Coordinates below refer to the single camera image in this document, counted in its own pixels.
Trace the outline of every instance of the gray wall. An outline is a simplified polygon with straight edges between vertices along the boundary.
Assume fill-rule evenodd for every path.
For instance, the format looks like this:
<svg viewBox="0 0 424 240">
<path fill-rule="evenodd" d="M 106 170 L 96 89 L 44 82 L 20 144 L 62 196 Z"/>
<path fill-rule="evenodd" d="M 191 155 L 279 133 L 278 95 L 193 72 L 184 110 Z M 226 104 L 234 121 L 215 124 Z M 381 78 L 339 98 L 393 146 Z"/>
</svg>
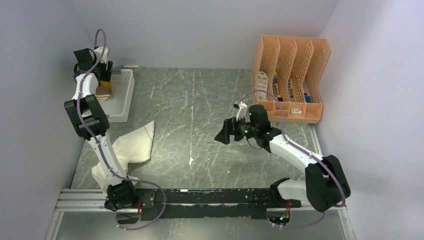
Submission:
<svg viewBox="0 0 424 240">
<path fill-rule="evenodd" d="M 424 2 L 340 0 L 321 37 L 325 154 L 340 158 L 358 240 L 424 236 Z"/>
<path fill-rule="evenodd" d="M 250 69 L 260 35 L 319 37 L 339 0 L 69 1 L 117 65 Z"/>
<path fill-rule="evenodd" d="M 92 41 L 64 0 L 0 3 L 0 238 L 43 239 L 83 141 L 63 104 Z"/>
</svg>

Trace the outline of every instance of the white plastic basket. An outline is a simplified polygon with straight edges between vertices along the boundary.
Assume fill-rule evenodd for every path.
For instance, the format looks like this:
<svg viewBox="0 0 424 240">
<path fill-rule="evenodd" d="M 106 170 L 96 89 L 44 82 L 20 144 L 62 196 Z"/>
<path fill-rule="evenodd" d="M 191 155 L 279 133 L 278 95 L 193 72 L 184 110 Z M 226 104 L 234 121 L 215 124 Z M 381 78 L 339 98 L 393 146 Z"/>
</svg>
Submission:
<svg viewBox="0 0 424 240">
<path fill-rule="evenodd" d="M 121 69 L 121 74 L 112 74 L 112 98 L 99 100 L 104 113 L 110 123 L 124 123 L 128 121 L 131 99 L 134 91 L 133 70 Z"/>
</svg>

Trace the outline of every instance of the table surface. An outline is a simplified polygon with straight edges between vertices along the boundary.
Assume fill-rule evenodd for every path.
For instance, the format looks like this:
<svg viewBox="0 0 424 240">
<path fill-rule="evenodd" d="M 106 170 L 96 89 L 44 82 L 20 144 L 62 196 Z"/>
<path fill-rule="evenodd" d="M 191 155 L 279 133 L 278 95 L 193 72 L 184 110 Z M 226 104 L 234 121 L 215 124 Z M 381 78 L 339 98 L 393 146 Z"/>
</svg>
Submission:
<svg viewBox="0 0 424 240">
<path fill-rule="evenodd" d="M 320 218 L 315 210 L 292 211 L 291 226 L 309 224 Z M 129 227 L 139 227 L 138 222 Z M 249 217 L 160 219 L 147 228 L 123 231 L 116 227 L 112 212 L 65 212 L 57 240 L 344 240 L 339 210 L 327 210 L 318 224 L 301 229 L 272 227 L 267 220 Z"/>
<path fill-rule="evenodd" d="M 300 178 L 300 171 L 289 162 L 251 148 L 245 139 L 229 145 L 214 141 L 224 119 L 237 113 L 234 102 L 252 89 L 250 73 L 248 69 L 135 70 L 128 121 L 110 124 L 111 141 L 153 120 L 155 130 L 150 160 L 130 163 L 128 174 L 163 188 L 268 188 L 285 177 Z M 246 103 L 251 105 L 252 97 Z M 316 151 L 308 124 L 287 123 L 285 131 L 298 144 Z M 98 162 L 85 143 L 71 188 L 98 189 L 91 175 Z"/>
</svg>

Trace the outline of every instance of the white towel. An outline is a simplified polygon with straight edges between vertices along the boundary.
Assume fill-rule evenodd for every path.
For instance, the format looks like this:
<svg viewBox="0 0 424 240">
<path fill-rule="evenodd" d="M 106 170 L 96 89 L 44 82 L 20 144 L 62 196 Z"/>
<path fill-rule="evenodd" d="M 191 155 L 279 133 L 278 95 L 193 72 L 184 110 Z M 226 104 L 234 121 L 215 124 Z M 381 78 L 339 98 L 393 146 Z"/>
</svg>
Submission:
<svg viewBox="0 0 424 240">
<path fill-rule="evenodd" d="M 128 172 L 128 163 L 143 163 L 150 159 L 154 133 L 155 121 L 151 121 L 137 130 L 118 137 L 112 144 L 118 162 L 126 173 Z M 91 175 L 97 181 L 104 195 L 107 196 L 108 181 L 100 162 L 91 169 Z"/>
</svg>

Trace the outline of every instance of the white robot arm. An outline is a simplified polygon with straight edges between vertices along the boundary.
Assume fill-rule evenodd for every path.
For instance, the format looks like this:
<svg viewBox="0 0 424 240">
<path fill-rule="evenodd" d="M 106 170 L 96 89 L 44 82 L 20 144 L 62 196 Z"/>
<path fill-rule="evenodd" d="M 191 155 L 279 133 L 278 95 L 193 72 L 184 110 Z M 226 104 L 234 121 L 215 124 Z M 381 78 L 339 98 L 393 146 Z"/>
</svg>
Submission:
<svg viewBox="0 0 424 240">
<path fill-rule="evenodd" d="M 334 179 L 328 177 L 329 173 L 321 164 L 335 176 L 344 196 L 347 198 L 351 195 L 343 169 L 335 156 L 322 156 L 307 150 L 287 135 L 283 135 L 285 133 L 280 129 L 271 127 L 267 111 L 262 105 L 249 107 L 251 122 L 244 119 L 247 111 L 244 103 L 240 102 L 234 107 L 239 109 L 237 116 L 224 120 L 222 130 L 215 137 L 215 141 L 229 144 L 230 135 L 234 135 L 235 141 L 244 137 L 254 138 L 261 148 L 277 154 L 299 169 L 305 180 L 283 178 L 271 185 L 271 189 L 277 189 L 282 199 L 307 201 L 319 212 L 336 206 L 342 200 L 341 191 Z"/>
<path fill-rule="evenodd" d="M 108 49 L 105 48 L 104 52 L 106 54 L 101 56 L 102 50 L 103 47 L 97 47 L 94 51 L 85 48 L 74 52 L 78 61 L 74 68 L 77 84 L 76 91 L 72 99 L 64 103 L 64 107 L 77 135 L 87 140 L 104 169 L 108 182 L 107 198 L 104 206 L 107 209 L 116 211 L 136 206 L 139 197 L 136 194 L 133 183 L 123 179 L 128 176 L 119 164 L 112 148 L 108 133 L 108 117 L 95 96 L 99 80 L 109 81 L 112 74 L 113 63 L 107 59 Z M 101 61 L 94 68 L 93 73 L 87 74 L 88 70 L 94 66 L 95 59 L 100 57 Z M 87 127 L 80 120 L 77 110 L 78 102 L 81 116 Z"/>
</svg>

